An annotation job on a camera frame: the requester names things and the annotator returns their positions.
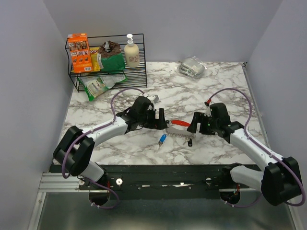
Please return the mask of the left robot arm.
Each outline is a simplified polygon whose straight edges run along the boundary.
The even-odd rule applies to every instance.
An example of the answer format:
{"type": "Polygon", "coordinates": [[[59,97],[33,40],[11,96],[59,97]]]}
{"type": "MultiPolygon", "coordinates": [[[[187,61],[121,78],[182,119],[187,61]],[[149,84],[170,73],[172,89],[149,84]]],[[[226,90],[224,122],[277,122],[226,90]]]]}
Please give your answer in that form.
{"type": "Polygon", "coordinates": [[[115,114],[110,121],[86,129],[70,127],[55,148],[53,158],[61,164],[62,173],[81,175],[90,179],[95,189],[102,189],[106,185],[106,171],[91,161],[94,147],[116,136],[135,131],[138,127],[166,129],[164,109],[159,108],[159,117],[156,118],[156,109],[151,100],[139,96],[131,107],[115,114]]]}

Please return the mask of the red handled key organizer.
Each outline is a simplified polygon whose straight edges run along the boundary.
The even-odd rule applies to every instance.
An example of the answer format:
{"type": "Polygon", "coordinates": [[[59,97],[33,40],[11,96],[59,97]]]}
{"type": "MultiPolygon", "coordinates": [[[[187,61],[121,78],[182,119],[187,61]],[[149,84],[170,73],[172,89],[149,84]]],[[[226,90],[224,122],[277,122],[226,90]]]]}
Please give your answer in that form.
{"type": "Polygon", "coordinates": [[[170,120],[171,126],[167,126],[165,132],[173,137],[195,138],[195,134],[187,131],[190,123],[182,120],[170,120]]]}

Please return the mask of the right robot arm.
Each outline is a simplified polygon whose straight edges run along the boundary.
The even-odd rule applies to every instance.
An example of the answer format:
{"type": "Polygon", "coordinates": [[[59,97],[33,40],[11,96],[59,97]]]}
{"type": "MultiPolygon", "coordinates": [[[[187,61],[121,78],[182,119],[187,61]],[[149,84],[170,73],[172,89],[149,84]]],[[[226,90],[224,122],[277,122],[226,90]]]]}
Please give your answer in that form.
{"type": "Polygon", "coordinates": [[[243,151],[259,167],[256,171],[238,163],[227,166],[221,175],[223,186],[244,184],[261,192],[273,206],[303,195],[298,162],[270,150],[255,140],[240,122],[232,122],[225,104],[214,103],[205,113],[195,112],[187,131],[218,135],[243,151]]]}

